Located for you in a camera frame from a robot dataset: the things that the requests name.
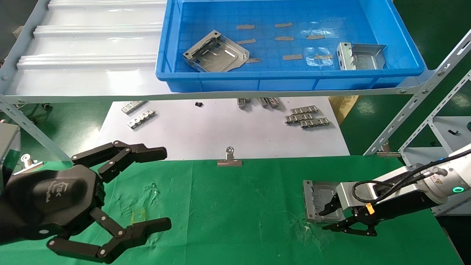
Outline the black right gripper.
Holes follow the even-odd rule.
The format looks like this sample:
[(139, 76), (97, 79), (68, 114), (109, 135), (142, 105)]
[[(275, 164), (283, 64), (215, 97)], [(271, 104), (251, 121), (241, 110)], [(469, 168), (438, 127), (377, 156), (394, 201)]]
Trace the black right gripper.
[[(358, 236), (376, 237), (375, 225), (382, 221), (391, 220), (398, 216), (411, 214), (421, 210), (436, 206), (424, 192), (414, 191), (412, 193), (395, 197), (391, 200), (378, 203), (372, 206), (374, 213), (370, 215), (366, 206), (352, 208), (352, 215), (338, 223), (324, 225), (322, 230), (329, 230), (335, 233), (345, 233)], [(326, 203), (323, 210), (318, 213), (319, 216), (342, 216), (343, 210), (340, 199), (335, 193), (330, 202)], [(353, 226), (362, 223), (365, 229), (356, 229)]]

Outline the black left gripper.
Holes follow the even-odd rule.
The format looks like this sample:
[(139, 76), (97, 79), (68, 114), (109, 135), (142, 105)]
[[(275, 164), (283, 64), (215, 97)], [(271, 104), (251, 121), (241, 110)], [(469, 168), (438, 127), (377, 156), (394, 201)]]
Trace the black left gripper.
[[(40, 170), (12, 176), (1, 194), (1, 245), (22, 240), (48, 241), (55, 254), (111, 264), (130, 248), (144, 245), (150, 235), (172, 228), (170, 218), (153, 219), (121, 227), (100, 208), (105, 189), (128, 166), (165, 160), (163, 146), (147, 148), (114, 141), (73, 155), (66, 170)], [(90, 168), (103, 164), (98, 175)], [(111, 236), (103, 246), (70, 241), (93, 222)]]

